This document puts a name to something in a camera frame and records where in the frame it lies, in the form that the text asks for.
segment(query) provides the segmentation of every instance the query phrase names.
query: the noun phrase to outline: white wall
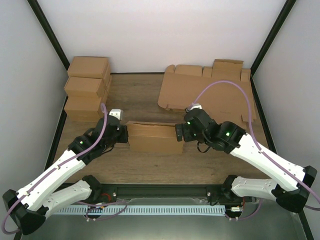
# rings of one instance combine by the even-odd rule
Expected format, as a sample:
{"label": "white wall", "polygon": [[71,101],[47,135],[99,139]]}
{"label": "white wall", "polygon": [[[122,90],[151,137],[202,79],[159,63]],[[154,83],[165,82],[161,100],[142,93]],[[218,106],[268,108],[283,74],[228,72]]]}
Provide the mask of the white wall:
{"label": "white wall", "polygon": [[[66,70],[26,0],[0,7],[0,194],[43,172],[65,100]],[[0,203],[0,220],[5,215]],[[10,219],[7,230],[17,229]],[[0,239],[14,239],[14,235]]]}
{"label": "white wall", "polygon": [[170,64],[250,68],[285,0],[38,0],[62,48],[111,57],[112,72]]}
{"label": "white wall", "polygon": [[[320,171],[320,1],[297,1],[254,82],[278,153]],[[312,188],[320,195],[320,173]],[[315,199],[308,203],[319,207]],[[315,239],[320,212],[306,209]]]}

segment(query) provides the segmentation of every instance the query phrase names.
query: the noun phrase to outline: stack of cardboard boxes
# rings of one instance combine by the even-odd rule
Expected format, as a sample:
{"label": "stack of cardboard boxes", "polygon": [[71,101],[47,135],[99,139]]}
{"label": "stack of cardboard boxes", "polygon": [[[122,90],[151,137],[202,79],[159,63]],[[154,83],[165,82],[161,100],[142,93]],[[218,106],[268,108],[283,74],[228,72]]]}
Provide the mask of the stack of cardboard boxes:
{"label": "stack of cardboard boxes", "polygon": [[64,90],[64,110],[72,121],[97,122],[104,116],[101,103],[107,102],[112,77],[107,57],[74,57]]}

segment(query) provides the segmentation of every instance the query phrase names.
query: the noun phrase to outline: wood grain surface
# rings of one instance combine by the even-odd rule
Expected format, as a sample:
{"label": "wood grain surface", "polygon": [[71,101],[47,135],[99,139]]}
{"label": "wood grain surface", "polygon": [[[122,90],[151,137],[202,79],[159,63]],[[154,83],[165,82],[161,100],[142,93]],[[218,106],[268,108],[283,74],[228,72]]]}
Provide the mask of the wood grain surface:
{"label": "wood grain surface", "polygon": [[[113,75],[107,108],[122,109],[122,123],[183,123],[183,112],[168,111],[158,106],[162,79],[162,74]],[[71,122],[67,118],[55,160],[75,137],[95,125],[94,122]],[[267,146],[260,119],[252,125],[257,140]],[[118,143],[113,151],[95,159],[66,182],[73,183],[85,175],[93,175],[101,183],[108,184],[222,184],[230,174],[266,178],[255,167],[224,152],[213,149],[207,153],[198,152],[195,142],[185,143],[183,154],[131,152],[129,145]]]}

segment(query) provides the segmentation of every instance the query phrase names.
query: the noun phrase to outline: white ventilation grille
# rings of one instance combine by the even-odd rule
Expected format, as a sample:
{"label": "white ventilation grille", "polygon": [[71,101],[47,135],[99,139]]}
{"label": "white ventilation grille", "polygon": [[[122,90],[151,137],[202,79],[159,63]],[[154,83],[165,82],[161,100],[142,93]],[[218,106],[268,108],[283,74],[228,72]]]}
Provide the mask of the white ventilation grille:
{"label": "white ventilation grille", "polygon": [[[104,209],[95,209],[88,215],[113,215],[123,209],[123,206],[108,206]],[[70,205],[62,208],[55,215],[85,215],[88,207],[84,205]],[[121,215],[197,215],[197,216],[224,216],[226,208],[222,205],[198,205],[198,206],[128,206]]]}

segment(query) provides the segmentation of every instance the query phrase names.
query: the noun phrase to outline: robotic arm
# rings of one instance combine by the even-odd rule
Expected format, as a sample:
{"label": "robotic arm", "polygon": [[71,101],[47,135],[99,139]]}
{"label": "robotic arm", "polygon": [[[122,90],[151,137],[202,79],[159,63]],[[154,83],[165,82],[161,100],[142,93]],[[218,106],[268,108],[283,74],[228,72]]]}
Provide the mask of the robotic arm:
{"label": "robotic arm", "polygon": [[270,176],[271,179],[247,179],[229,175],[224,184],[225,196],[230,200],[235,197],[257,197],[276,201],[284,209],[299,213],[309,197],[309,192],[296,180],[271,163],[263,154],[265,152],[278,164],[311,187],[317,170],[311,166],[301,167],[291,163],[262,145],[257,148],[252,136],[238,125],[225,121],[217,124],[202,109],[194,105],[184,116],[186,123],[175,126],[178,141],[198,141],[216,151],[223,151],[240,158]]}
{"label": "robotic arm", "polygon": [[[10,214],[24,235],[37,230],[54,212],[77,201],[94,201],[101,195],[101,185],[92,175],[85,176],[67,188],[54,191],[92,160],[110,152],[116,143],[128,142],[127,126],[120,124],[122,115],[123,111],[120,109],[113,109],[109,112],[101,140],[88,153],[60,165],[94,144],[102,133],[103,118],[98,121],[95,128],[90,128],[83,135],[76,137],[62,156],[38,178],[18,191],[10,189],[3,194],[2,198],[7,211],[19,198],[25,196]],[[43,179],[42,182],[28,193],[27,191],[41,179]]]}

